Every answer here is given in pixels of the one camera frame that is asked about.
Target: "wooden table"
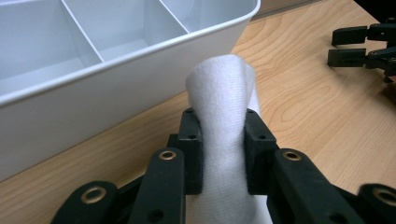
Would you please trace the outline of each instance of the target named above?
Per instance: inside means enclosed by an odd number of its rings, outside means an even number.
[[[381,70],[330,68],[327,51],[333,30],[372,23],[352,0],[320,0],[252,21],[233,49],[257,71],[262,118],[279,146],[301,150],[354,193],[364,183],[396,188],[396,86]],[[0,223],[50,223],[79,186],[142,175],[187,107],[183,92],[1,182]]]

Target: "compartment divider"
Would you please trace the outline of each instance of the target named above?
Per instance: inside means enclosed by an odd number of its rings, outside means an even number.
[[[73,12],[70,10],[69,6],[66,4],[64,0],[62,1],[62,5],[64,6],[64,9],[67,11],[67,14],[70,16],[70,18],[73,20],[74,24],[78,27],[79,31],[81,34],[84,36],[84,38],[87,40],[93,51],[95,52],[96,56],[99,58],[99,60],[103,63],[105,60],[103,59],[102,55],[99,53],[99,51],[96,49],[95,45],[91,42],[90,38],[87,36],[85,33],[84,29],[80,26],[78,20],[74,16]]]
[[[177,16],[171,11],[171,9],[169,9],[169,7],[166,6],[166,4],[163,2],[163,0],[159,0],[159,2],[161,3],[161,5],[163,5],[163,7],[169,12],[169,14],[175,19],[175,21],[177,21],[177,23],[183,28],[183,30],[189,34],[190,31],[189,29],[187,29],[184,24],[177,18]]]

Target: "white plastic tray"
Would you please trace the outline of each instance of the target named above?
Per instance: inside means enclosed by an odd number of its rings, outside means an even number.
[[[185,90],[260,0],[0,0],[0,180]]]

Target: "white fabric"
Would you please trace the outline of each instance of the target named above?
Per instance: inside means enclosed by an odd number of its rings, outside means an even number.
[[[260,114],[255,71],[228,54],[198,64],[186,81],[200,120],[204,147],[204,188],[187,196],[189,224],[272,223],[266,197],[248,194],[243,149],[247,108]]]

